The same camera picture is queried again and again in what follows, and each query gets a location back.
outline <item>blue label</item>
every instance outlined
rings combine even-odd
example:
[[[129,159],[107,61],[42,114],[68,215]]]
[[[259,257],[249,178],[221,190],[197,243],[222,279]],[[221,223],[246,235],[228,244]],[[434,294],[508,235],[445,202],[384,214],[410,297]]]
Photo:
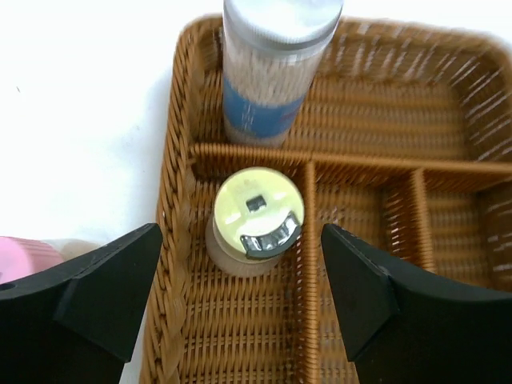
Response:
[[[224,77],[224,114],[236,130],[270,138],[291,127],[304,96],[282,106],[262,106],[240,96]]]

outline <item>basket divider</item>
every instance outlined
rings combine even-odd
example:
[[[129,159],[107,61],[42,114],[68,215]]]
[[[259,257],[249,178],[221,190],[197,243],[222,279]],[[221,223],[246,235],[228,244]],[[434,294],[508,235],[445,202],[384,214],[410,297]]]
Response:
[[[302,252],[299,254],[295,297],[298,312],[297,329],[294,332],[297,356],[296,382],[318,381],[318,248],[316,172],[314,163],[301,167],[304,173],[303,198],[305,220],[302,228]]]
[[[414,202],[413,220],[418,228],[420,267],[432,273],[437,273],[430,231],[430,218],[426,206],[426,185],[423,169],[416,170],[411,175],[412,194]]]

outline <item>brown wicker tray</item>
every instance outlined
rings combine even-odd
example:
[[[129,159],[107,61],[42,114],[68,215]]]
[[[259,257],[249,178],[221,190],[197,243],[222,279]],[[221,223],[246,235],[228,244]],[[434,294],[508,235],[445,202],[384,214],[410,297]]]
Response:
[[[222,21],[196,21],[174,58],[141,382],[357,382],[319,233],[344,226],[449,278],[512,290],[512,71],[492,42],[344,20],[283,150],[226,144]],[[303,236],[260,278],[224,275],[204,230],[222,180],[289,175]]]

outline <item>pink object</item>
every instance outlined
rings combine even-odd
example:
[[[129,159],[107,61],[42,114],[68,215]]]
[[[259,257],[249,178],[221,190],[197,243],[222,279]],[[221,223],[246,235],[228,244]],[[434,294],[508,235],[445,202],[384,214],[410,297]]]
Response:
[[[36,274],[63,261],[62,256],[44,242],[0,237],[0,284]]]

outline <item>clear plastic cylinder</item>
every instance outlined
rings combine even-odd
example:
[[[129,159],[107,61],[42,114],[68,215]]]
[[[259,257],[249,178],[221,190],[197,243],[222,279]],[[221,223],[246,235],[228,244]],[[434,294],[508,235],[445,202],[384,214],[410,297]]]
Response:
[[[329,39],[297,52],[262,50],[224,17],[223,112],[228,139],[280,146],[310,88]]]

